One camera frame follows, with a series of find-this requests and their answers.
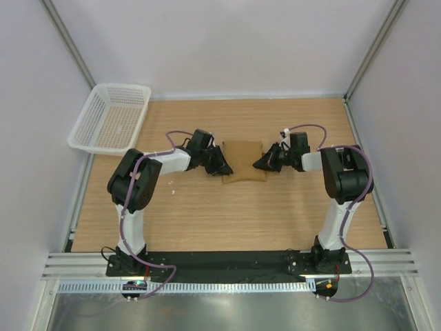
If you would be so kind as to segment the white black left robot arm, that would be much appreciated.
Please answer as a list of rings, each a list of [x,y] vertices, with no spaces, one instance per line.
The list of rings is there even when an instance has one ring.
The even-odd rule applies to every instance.
[[[119,242],[107,259],[106,275],[140,275],[146,268],[147,244],[144,238],[144,211],[152,200],[159,177],[203,167],[209,175],[229,176],[234,173],[227,163],[214,135],[201,129],[187,133],[188,138],[176,145],[166,134],[172,147],[160,152],[129,149],[111,176],[107,191],[119,218]]]

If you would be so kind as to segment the tan ribbed tank top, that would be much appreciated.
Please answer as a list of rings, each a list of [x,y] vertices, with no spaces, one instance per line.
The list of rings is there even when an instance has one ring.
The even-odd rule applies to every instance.
[[[223,154],[233,173],[223,176],[223,184],[239,181],[266,181],[265,171],[253,166],[262,157],[262,151],[261,141],[224,141]]]

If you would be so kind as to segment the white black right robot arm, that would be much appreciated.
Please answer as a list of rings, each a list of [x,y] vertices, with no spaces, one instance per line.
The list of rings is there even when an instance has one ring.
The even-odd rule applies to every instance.
[[[298,172],[322,172],[329,207],[307,260],[316,272],[336,272],[345,263],[345,239],[353,215],[373,190],[370,162],[358,145],[312,152],[305,132],[282,133],[281,137],[253,166],[267,172],[280,172],[284,166]]]

